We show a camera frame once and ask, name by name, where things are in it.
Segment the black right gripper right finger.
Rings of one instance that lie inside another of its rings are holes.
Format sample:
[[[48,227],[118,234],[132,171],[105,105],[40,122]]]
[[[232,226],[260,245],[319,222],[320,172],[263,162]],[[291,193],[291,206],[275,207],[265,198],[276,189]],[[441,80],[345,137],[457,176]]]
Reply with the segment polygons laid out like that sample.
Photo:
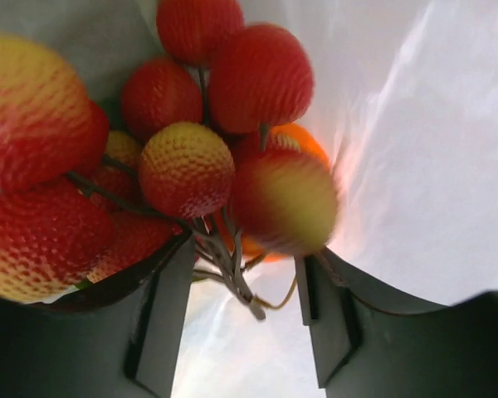
[[[331,250],[295,260],[317,382],[329,397],[498,397],[498,291],[444,306]]]

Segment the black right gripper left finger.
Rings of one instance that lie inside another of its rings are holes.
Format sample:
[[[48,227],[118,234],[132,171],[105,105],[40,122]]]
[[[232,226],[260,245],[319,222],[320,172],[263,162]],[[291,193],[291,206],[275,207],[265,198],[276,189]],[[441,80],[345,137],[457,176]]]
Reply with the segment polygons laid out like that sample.
[[[183,233],[49,304],[0,298],[0,397],[168,397],[194,261]]]

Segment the red yellow fake lychee bunch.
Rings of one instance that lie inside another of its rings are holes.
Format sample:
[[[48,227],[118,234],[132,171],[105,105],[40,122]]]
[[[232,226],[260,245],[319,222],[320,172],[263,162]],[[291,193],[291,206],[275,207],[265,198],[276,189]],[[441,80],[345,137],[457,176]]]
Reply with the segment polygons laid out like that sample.
[[[333,173],[292,147],[315,78],[298,39],[246,24],[237,1],[160,1],[164,54],[120,93],[113,130],[75,69],[0,33],[0,297],[35,303],[149,258],[180,231],[259,320],[268,303],[244,274],[266,258],[319,254],[341,210]],[[224,133],[259,133],[237,161]],[[242,236],[262,254],[247,260]]]

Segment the translucent yellow-green plastic bag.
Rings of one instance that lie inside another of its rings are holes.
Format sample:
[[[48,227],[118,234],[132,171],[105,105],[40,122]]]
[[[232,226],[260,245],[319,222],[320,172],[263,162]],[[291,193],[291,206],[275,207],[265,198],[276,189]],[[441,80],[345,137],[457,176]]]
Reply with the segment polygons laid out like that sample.
[[[407,294],[452,306],[498,291],[498,1],[245,1],[304,44],[302,124],[335,157],[344,219],[329,250]],[[249,284],[277,300],[295,261]],[[297,296],[258,322],[191,280],[168,397],[329,397]]]

